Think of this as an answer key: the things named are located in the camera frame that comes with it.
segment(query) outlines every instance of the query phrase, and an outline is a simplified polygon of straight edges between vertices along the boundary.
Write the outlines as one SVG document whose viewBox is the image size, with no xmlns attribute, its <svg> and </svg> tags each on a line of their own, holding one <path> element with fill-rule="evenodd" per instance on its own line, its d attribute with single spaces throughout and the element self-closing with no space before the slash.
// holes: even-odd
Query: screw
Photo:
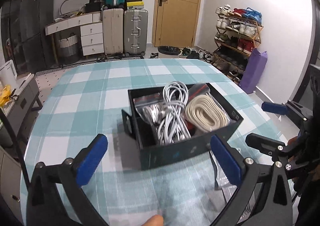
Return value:
<svg viewBox="0 0 320 226">
<path fill-rule="evenodd" d="M 276 167 L 279 167 L 279 168 L 280 168 L 281 166 L 282 166 L 281 162 L 277 161 L 277 162 L 276 162 Z"/>
<path fill-rule="evenodd" d="M 245 159 L 245 162 L 246 162 L 248 165 L 252 165 L 252 164 L 253 164 L 253 159 L 250 158 L 250 157 L 247 157 L 247 158 Z"/>
<path fill-rule="evenodd" d="M 66 160 L 63 161 L 63 163 L 65 163 L 66 165 L 71 165 L 73 162 L 73 158 L 69 157 Z"/>
<path fill-rule="evenodd" d="M 39 162 L 36 164 L 36 168 L 42 168 L 44 166 L 44 162 Z"/>
</svg>

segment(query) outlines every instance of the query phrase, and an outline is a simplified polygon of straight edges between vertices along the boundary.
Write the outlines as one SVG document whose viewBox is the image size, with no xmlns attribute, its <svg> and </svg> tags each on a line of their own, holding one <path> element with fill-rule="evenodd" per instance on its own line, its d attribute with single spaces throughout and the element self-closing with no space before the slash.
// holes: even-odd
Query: blue rubber pad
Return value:
<svg viewBox="0 0 320 226">
<path fill-rule="evenodd" d="M 89 183 L 94 171 L 97 169 L 107 149 L 108 139 L 105 135 L 101 135 L 86 158 L 78 167 L 76 183 L 79 187 Z"/>
<path fill-rule="evenodd" d="M 229 182 L 239 187 L 241 185 L 241 169 L 236 160 L 225 148 L 220 139 L 213 135 L 210 142 L 211 151 L 218 160 Z"/>
<path fill-rule="evenodd" d="M 270 112 L 278 115 L 287 115 L 288 113 L 287 107 L 283 104 L 264 102 L 262 103 L 261 108 L 265 112 Z"/>
</svg>

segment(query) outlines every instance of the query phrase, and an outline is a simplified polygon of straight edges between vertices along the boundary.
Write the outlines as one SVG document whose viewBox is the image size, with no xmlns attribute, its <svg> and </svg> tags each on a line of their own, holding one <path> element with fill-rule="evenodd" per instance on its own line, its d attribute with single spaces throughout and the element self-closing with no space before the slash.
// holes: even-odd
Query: beige flat cable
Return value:
<svg viewBox="0 0 320 226">
<path fill-rule="evenodd" d="M 210 132 L 228 125 L 223 110 L 209 95 L 195 97 L 186 107 L 186 118 L 204 132 Z"/>
</svg>

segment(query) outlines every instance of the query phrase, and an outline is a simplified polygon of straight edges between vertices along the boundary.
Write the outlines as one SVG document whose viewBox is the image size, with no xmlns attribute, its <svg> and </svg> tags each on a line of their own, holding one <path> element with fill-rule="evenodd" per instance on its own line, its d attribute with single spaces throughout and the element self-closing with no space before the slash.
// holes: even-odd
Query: purple yoga mat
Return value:
<svg viewBox="0 0 320 226">
<path fill-rule="evenodd" d="M 247 94 L 255 91 L 256 85 L 261 78 L 267 60 L 267 52 L 260 53 L 256 48 L 253 49 L 240 82 L 240 88 Z"/>
</svg>

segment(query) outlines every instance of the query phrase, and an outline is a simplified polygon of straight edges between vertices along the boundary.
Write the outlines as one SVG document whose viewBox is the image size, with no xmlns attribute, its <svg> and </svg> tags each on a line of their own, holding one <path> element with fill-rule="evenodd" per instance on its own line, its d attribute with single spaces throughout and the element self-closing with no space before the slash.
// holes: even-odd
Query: white cable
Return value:
<svg viewBox="0 0 320 226">
<path fill-rule="evenodd" d="M 172 100 L 175 92 L 178 92 L 179 96 L 176 100 Z M 160 144 L 167 145 L 173 143 L 173 139 L 179 141 L 190 138 L 187 126 L 180 116 L 181 110 L 185 109 L 188 102 L 188 88 L 182 82 L 172 82 L 164 87 L 162 94 L 164 102 L 170 111 L 167 112 L 158 128 Z"/>
<path fill-rule="evenodd" d="M 204 132 L 228 125 L 229 121 L 221 108 L 209 95 L 195 97 L 186 107 L 186 118 Z"/>
</svg>

